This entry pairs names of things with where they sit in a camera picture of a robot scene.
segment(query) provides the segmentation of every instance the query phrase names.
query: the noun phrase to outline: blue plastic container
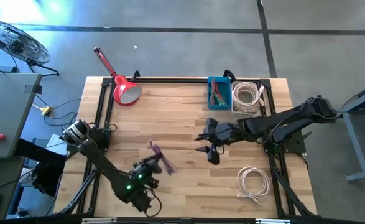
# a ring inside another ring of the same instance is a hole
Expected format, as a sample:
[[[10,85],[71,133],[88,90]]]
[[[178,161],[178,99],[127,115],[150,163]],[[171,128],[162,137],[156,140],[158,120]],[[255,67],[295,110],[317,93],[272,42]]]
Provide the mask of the blue plastic container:
[[[215,79],[215,83],[218,84],[218,90],[221,96],[224,98],[226,106],[219,105],[217,99],[215,99],[215,104],[210,104],[211,96],[211,79]],[[231,93],[231,80],[229,77],[208,77],[207,79],[207,103],[208,109],[211,110],[228,110],[231,108],[232,93]]]

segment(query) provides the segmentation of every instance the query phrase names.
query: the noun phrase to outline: wooden tabletop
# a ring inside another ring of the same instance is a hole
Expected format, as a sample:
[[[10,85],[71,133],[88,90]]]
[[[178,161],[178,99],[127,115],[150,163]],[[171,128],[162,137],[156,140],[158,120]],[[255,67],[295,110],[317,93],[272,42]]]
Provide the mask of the wooden tabletop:
[[[87,77],[78,118],[94,121],[103,77]],[[276,112],[292,107],[289,88],[284,78],[271,78]],[[213,165],[206,160],[206,154],[194,149],[208,144],[194,141],[203,131],[206,118],[235,122],[239,117],[228,111],[214,111],[207,108],[207,88],[204,83],[140,83],[142,96],[128,107],[113,104],[111,124],[118,130],[112,133],[106,157],[124,171],[132,169],[134,162],[153,155],[148,148],[149,140],[158,144],[163,154],[178,169],[173,176],[166,172],[154,177],[160,180],[155,191],[163,208],[158,217],[223,217],[223,218],[271,218],[276,217],[273,189],[261,200],[262,205],[251,199],[236,198],[239,193],[236,183],[238,171],[246,166],[264,170],[270,176],[269,161],[262,146],[251,142],[237,142],[225,146],[221,163]],[[107,90],[103,123],[107,107]],[[295,193],[316,213],[312,188],[305,163],[295,154],[286,155],[290,184]],[[67,160],[54,212],[60,211],[80,188],[86,157],[76,154]],[[257,191],[262,179],[255,175],[247,178],[247,186]],[[91,189],[88,190],[85,207],[88,207]],[[284,191],[281,190],[284,208],[287,211]],[[154,200],[148,214],[159,208]],[[131,204],[125,204],[114,196],[109,181],[100,180],[95,216],[144,217]]]

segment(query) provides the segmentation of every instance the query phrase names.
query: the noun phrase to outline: yellow connector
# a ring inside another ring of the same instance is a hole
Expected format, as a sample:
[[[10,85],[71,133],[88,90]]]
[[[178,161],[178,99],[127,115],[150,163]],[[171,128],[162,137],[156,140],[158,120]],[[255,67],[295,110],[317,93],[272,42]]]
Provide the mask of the yellow connector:
[[[41,108],[41,107],[36,106],[34,104],[32,104],[32,106],[34,106],[37,109],[40,109],[42,116],[46,116],[46,115],[48,115],[51,112],[51,107],[49,107],[49,106],[46,106],[45,108]]]

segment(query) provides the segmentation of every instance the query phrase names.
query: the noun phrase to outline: lamp shade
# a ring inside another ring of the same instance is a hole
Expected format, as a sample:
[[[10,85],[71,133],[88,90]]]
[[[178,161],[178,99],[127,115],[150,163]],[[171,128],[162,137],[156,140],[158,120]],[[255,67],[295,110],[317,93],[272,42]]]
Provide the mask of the lamp shade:
[[[116,75],[114,78],[116,88],[113,98],[121,106],[130,106],[136,103],[142,93],[142,88],[136,83],[131,83],[123,75]]]

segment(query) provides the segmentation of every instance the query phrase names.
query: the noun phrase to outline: purple object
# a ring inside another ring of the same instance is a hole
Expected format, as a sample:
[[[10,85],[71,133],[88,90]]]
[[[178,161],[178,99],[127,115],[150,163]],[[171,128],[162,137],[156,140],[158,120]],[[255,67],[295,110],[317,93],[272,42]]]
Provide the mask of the purple object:
[[[167,171],[167,173],[169,175],[176,173],[177,168],[175,168],[175,166],[164,156],[164,154],[162,154],[162,150],[160,149],[160,147],[156,144],[153,145],[152,140],[149,140],[149,145],[156,154],[162,155],[162,157],[160,159],[163,161],[163,164],[164,164],[164,167],[165,167],[165,170]]]

